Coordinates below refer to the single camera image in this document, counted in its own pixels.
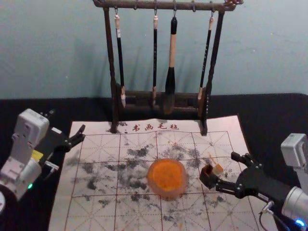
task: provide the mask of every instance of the hook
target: hook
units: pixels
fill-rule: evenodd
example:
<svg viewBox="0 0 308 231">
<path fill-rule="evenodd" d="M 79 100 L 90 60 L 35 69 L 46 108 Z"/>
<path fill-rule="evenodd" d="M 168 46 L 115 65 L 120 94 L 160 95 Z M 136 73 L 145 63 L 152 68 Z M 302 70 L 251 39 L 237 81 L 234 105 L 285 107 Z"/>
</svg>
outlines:
<svg viewBox="0 0 308 231">
<path fill-rule="evenodd" d="M 173 6 L 173 15 L 175 17 L 175 14 L 177 13 L 177 3 L 175 2 L 175 0 L 173 0 L 173 4 L 174 4 L 174 6 Z"/>
<path fill-rule="evenodd" d="M 192 0 L 192 11 L 193 12 L 196 12 L 196 4 L 195 4 L 195 2 L 194 2 L 194 0 Z"/>
<path fill-rule="evenodd" d="M 214 7 L 213 7 L 213 2 L 210 1 L 210 3 L 212 4 L 212 16 L 211 16 L 211 17 L 213 17 L 213 15 L 214 15 L 214 13 L 215 13 L 215 9 L 214 9 Z"/>
<path fill-rule="evenodd" d="M 155 5 L 154 5 L 154 14 L 155 16 L 157 15 L 157 0 L 154 0 Z"/>
<path fill-rule="evenodd" d="M 136 10 L 138 7 L 138 0 L 135 0 L 135 6 L 134 6 L 134 10 Z"/>
</svg>

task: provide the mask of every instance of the black table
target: black table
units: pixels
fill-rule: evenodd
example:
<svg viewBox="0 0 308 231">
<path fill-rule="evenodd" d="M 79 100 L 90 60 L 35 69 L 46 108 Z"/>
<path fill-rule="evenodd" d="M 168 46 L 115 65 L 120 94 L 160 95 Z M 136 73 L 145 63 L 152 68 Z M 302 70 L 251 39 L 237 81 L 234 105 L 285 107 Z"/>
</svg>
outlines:
<svg viewBox="0 0 308 231">
<path fill-rule="evenodd" d="M 0 101 L 0 166 L 8 157 L 16 118 L 27 108 L 37 112 L 56 109 L 51 126 L 69 134 L 73 120 L 111 121 L 110 99 L 43 99 Z M 213 96 L 209 118 L 239 115 L 250 153 L 263 163 L 265 172 L 286 184 L 299 186 L 294 171 L 287 167 L 280 144 L 292 132 L 308 134 L 308 96 L 304 94 L 264 94 Z M 138 120 L 159 117 L 163 119 L 197 119 L 193 114 L 163 116 L 149 111 L 124 114 L 122 120 Z M 54 157 L 62 165 L 63 154 Z M 13 208 L 2 216 L 4 230 L 44 231 L 48 229 L 52 205 L 60 172 L 48 182 L 36 182 Z M 291 230 L 299 230 L 292 221 L 283 219 Z"/>
</svg>

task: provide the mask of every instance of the small orange object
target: small orange object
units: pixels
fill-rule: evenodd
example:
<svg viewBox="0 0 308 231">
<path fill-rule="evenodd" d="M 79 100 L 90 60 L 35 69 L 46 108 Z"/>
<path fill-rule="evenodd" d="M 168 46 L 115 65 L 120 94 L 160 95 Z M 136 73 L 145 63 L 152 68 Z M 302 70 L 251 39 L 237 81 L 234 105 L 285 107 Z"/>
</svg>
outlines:
<svg viewBox="0 0 308 231">
<path fill-rule="evenodd" d="M 155 161 L 149 168 L 147 179 L 152 190 L 167 200 L 179 197 L 187 186 L 184 165 L 173 159 Z"/>
</svg>

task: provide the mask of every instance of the calligraphy brush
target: calligraphy brush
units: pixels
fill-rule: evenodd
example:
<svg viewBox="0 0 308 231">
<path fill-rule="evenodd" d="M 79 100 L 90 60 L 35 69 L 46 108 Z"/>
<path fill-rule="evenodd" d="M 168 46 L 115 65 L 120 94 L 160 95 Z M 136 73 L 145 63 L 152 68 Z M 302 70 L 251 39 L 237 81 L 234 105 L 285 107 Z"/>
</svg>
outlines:
<svg viewBox="0 0 308 231">
<path fill-rule="evenodd" d="M 152 99 L 153 106 L 156 103 L 156 67 L 157 67 L 157 25 L 158 25 L 158 17 L 154 16 L 154 63 L 153 63 L 153 91 L 152 91 Z"/>
<path fill-rule="evenodd" d="M 123 74 L 123 58 L 122 58 L 122 45 L 121 45 L 121 31 L 120 31 L 120 17 L 118 14 L 115 15 L 115 29 L 116 29 L 116 40 L 117 50 L 119 54 L 119 65 L 120 65 L 120 81 L 121 81 L 121 101 L 123 107 L 126 106 L 125 102 L 125 87 L 124 87 L 124 74 Z"/>
<path fill-rule="evenodd" d="M 171 114 L 174 108 L 175 102 L 175 76 L 174 76 L 174 64 L 175 64 L 175 52 L 177 41 L 177 18 L 174 16 L 171 20 L 171 35 L 170 35 L 170 52 L 169 52 L 169 69 L 167 73 L 165 97 L 164 97 L 164 113 Z"/>
<path fill-rule="evenodd" d="M 212 25 L 213 25 L 213 13 L 209 21 L 208 25 L 208 32 L 207 32 L 207 39 L 206 39 L 206 45 L 205 45 L 205 53 L 204 53 L 204 60 L 203 60 L 203 66 L 202 66 L 202 72 L 201 72 L 201 81 L 200 81 L 200 89 L 198 93 L 198 101 L 201 100 L 202 95 L 202 87 L 203 87 L 203 80 L 204 80 L 204 74 L 205 74 L 205 66 L 206 66 L 206 60 L 207 60 L 207 54 L 208 54 L 208 46 L 211 39 L 211 32 L 212 32 Z"/>
</svg>

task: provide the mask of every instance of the brush tip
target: brush tip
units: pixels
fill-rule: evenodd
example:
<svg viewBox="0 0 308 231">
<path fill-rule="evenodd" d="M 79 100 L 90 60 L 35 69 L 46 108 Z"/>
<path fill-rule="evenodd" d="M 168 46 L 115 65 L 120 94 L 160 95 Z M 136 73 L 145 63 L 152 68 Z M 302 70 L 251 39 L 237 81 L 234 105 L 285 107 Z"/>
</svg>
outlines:
<svg viewBox="0 0 308 231">
<path fill-rule="evenodd" d="M 163 109 L 164 109 L 164 113 L 166 115 L 169 115 L 173 112 L 174 102 L 175 102 L 174 94 L 165 95 Z"/>
</svg>

